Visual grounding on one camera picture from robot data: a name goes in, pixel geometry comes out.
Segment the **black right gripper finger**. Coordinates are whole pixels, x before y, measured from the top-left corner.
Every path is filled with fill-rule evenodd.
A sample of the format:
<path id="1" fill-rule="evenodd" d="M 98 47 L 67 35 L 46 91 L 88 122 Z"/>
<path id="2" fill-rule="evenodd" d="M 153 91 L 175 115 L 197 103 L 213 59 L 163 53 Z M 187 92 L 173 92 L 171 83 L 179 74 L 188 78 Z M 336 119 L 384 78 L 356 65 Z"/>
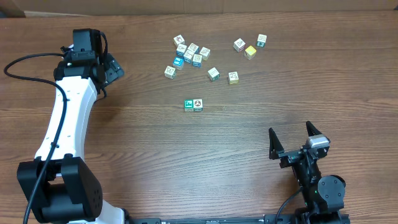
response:
<path id="1" fill-rule="evenodd" d="M 309 136 L 316 136 L 322 134 L 310 121 L 307 121 L 305 124 Z"/>
<path id="2" fill-rule="evenodd" d="M 279 154 L 284 153 L 284 148 L 281 145 L 275 131 L 272 128 L 269 128 L 269 159 L 276 160 L 279 158 Z"/>

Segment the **wooden block green letter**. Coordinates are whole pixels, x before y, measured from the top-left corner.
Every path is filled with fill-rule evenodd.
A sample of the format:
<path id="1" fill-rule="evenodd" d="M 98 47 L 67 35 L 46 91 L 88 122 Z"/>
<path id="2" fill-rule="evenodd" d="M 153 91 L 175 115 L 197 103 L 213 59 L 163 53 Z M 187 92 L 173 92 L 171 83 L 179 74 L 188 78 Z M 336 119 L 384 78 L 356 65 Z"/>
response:
<path id="1" fill-rule="evenodd" d="M 184 101 L 184 111 L 185 112 L 194 111 L 193 100 L 185 100 Z"/>

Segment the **wooden block soccer ball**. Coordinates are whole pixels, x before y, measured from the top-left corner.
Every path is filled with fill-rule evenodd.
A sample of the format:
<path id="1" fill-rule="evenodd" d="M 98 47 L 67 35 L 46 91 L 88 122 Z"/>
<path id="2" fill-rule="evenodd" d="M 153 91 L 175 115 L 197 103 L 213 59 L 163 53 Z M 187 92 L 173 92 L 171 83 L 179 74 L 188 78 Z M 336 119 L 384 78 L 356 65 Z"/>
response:
<path id="1" fill-rule="evenodd" d="M 202 99 L 193 100 L 193 109 L 194 109 L 194 111 L 202 111 L 203 110 L 203 100 Z"/>

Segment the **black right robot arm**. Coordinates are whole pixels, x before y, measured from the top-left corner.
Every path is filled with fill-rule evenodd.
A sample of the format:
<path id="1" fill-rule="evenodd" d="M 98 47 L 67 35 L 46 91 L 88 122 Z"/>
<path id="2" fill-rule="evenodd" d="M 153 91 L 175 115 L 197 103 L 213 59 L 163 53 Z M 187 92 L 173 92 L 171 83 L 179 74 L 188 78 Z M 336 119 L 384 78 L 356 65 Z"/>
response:
<path id="1" fill-rule="evenodd" d="M 286 152 L 275 131 L 269 128 L 269 158 L 280 160 L 280 167 L 291 167 L 299 184 L 279 208 L 275 223 L 349 223 L 349 216 L 342 215 L 346 182 L 338 175 L 322 176 L 317 161 L 327 156 L 330 139 L 310 122 L 306 122 L 308 138 L 295 151 Z M 298 194 L 302 194 L 305 206 L 295 210 L 288 218 L 282 218 L 285 206 Z"/>

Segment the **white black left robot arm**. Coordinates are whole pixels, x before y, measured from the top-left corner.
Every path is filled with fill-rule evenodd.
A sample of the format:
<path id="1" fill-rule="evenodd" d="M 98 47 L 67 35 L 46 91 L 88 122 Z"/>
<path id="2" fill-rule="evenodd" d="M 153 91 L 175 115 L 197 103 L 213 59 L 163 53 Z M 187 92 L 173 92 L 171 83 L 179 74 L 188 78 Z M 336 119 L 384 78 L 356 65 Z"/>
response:
<path id="1" fill-rule="evenodd" d="M 23 222 L 161 223 L 132 218 L 103 199 L 99 180 L 84 161 L 90 111 L 100 92 L 124 75 L 108 53 L 103 32 L 75 29 L 73 47 L 63 48 L 54 70 L 55 104 L 42 145 L 33 161 L 21 162 L 17 179 L 28 201 Z"/>

